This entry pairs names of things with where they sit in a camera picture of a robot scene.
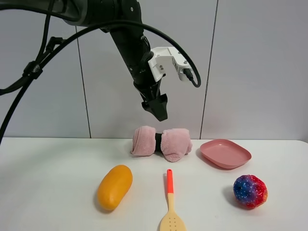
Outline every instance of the table surface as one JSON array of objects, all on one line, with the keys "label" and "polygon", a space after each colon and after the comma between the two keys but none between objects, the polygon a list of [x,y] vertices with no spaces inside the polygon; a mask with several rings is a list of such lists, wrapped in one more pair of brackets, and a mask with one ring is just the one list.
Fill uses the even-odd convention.
[{"label": "table surface", "polygon": [[[307,229],[308,144],[235,141],[249,150],[245,165],[222,170],[200,154],[206,140],[176,163],[132,157],[131,140],[5,138],[0,147],[1,231],[157,231],[167,212],[164,174],[173,169],[175,209],[187,231],[290,231]],[[96,204],[108,171],[127,165],[133,184],[112,213]],[[237,177],[253,174],[268,201],[243,210],[234,201]]]}]

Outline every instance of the pink dish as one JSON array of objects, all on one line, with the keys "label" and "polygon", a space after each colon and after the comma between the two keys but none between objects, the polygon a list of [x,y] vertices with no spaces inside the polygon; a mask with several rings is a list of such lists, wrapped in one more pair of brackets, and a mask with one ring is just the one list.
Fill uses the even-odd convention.
[{"label": "pink dish", "polygon": [[251,154],[245,148],[229,140],[213,140],[200,147],[202,155],[222,168],[239,167],[251,159]]}]

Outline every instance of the wooden spatula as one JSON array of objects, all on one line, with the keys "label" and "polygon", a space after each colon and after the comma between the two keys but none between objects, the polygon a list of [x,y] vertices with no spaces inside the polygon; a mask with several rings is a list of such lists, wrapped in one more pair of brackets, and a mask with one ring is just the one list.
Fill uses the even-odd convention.
[{"label": "wooden spatula", "polygon": [[185,224],[174,211],[172,170],[167,170],[168,212],[160,223],[160,231],[186,231]]}]

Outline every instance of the red handle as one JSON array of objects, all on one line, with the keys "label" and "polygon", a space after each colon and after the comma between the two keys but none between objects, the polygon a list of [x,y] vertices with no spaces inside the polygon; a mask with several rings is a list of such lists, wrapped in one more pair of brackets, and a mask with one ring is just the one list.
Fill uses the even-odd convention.
[{"label": "red handle", "polygon": [[172,170],[167,170],[167,193],[173,193],[173,176]]}]

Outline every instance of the white wall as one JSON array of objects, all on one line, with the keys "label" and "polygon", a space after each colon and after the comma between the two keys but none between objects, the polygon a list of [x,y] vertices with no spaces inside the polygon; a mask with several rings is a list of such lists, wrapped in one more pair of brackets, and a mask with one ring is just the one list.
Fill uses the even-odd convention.
[{"label": "white wall", "polygon": [[[142,20],[174,38],[202,76],[195,89],[177,76],[162,80],[169,119],[158,122],[141,107],[110,35],[95,31],[65,48],[44,68],[18,106],[6,136],[131,137],[150,125],[188,128],[200,137],[216,0],[140,0]],[[219,0],[203,139],[300,139],[308,141],[308,1]],[[20,77],[40,46],[44,15],[0,13],[0,87]],[[50,35],[75,28],[53,18]],[[162,39],[145,33],[151,46]],[[0,121],[16,93],[0,97]]]},{"label": "white wall", "polygon": [[203,139],[308,140],[307,9],[219,0]]}]

